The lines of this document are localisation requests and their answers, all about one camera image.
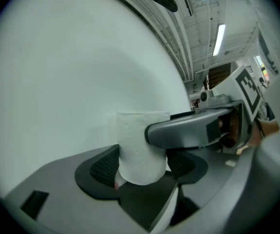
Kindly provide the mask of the long ceiling light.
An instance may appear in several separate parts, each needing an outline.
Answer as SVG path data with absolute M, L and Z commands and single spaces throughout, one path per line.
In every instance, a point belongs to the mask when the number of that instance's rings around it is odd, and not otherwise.
M 214 49 L 213 49 L 213 53 L 212 53 L 213 56 L 217 56 L 219 54 L 219 51 L 220 51 L 220 48 L 222 45 L 222 41 L 224 38 L 225 29 L 226 29 L 226 24 L 218 25 L 215 45 L 214 45 Z

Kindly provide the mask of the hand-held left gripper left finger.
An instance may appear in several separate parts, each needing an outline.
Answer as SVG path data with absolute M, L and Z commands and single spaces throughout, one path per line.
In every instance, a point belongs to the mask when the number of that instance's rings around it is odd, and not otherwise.
M 149 234 L 120 205 L 118 153 L 113 145 L 50 162 L 4 203 L 31 234 Z

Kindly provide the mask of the person's right forearm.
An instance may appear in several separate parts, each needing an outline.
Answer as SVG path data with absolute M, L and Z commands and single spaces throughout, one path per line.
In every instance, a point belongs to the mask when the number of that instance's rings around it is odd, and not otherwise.
M 262 140 L 280 130 L 277 121 L 265 121 L 256 118 L 252 124 L 252 132 L 247 142 L 249 147 L 256 147 L 261 144 Z

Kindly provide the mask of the white toilet paper roll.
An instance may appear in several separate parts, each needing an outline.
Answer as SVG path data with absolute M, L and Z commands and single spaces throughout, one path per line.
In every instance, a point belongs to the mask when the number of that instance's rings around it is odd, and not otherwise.
M 169 112 L 140 111 L 116 113 L 119 153 L 119 174 L 135 185 L 149 185 L 162 178 L 166 171 L 166 150 L 147 143 L 145 129 L 167 121 Z

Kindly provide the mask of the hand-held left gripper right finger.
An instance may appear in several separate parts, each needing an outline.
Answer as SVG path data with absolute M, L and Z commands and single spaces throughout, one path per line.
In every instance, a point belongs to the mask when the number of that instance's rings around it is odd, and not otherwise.
M 255 150 L 245 149 L 241 155 L 189 150 L 208 164 L 207 173 L 194 184 L 182 185 L 184 196 L 199 210 L 170 227 L 165 234 L 224 234 L 228 219 L 236 206 L 251 169 Z

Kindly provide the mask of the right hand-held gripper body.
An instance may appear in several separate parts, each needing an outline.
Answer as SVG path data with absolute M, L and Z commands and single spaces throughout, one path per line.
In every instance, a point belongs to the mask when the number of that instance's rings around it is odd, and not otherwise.
M 203 91 L 200 95 L 201 109 L 231 108 L 232 112 L 239 114 L 239 134 L 235 146 L 227 148 L 220 140 L 210 146 L 218 147 L 225 154 L 235 154 L 238 148 L 245 146 L 260 105 L 260 92 L 245 66 L 236 69 L 213 89 Z

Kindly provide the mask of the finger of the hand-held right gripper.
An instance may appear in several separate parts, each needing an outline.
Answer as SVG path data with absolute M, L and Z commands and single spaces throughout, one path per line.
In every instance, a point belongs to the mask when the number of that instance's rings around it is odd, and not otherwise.
M 177 119 L 177 118 L 181 118 L 181 117 L 191 116 L 195 113 L 196 113 L 196 111 L 187 111 L 187 112 L 183 112 L 183 113 L 179 113 L 179 114 L 174 114 L 174 115 L 170 116 L 170 119 Z
M 146 127 L 148 144 L 162 149 L 206 147 L 224 135 L 219 118 L 232 112 L 231 108 L 200 109 L 189 115 L 154 123 Z

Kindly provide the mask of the person's right hand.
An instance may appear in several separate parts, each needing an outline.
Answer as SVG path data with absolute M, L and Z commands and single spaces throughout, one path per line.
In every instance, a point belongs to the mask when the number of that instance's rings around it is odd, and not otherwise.
M 239 114 L 233 111 L 229 114 L 219 117 L 219 126 L 222 133 L 226 133 L 224 137 L 220 139 L 220 143 L 227 148 L 235 146 L 238 140 L 239 134 Z

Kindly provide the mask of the brown door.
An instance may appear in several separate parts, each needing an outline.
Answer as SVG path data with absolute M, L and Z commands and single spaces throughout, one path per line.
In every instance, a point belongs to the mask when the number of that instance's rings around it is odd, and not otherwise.
M 211 68 L 208 72 L 208 88 L 213 89 L 231 74 L 231 63 Z

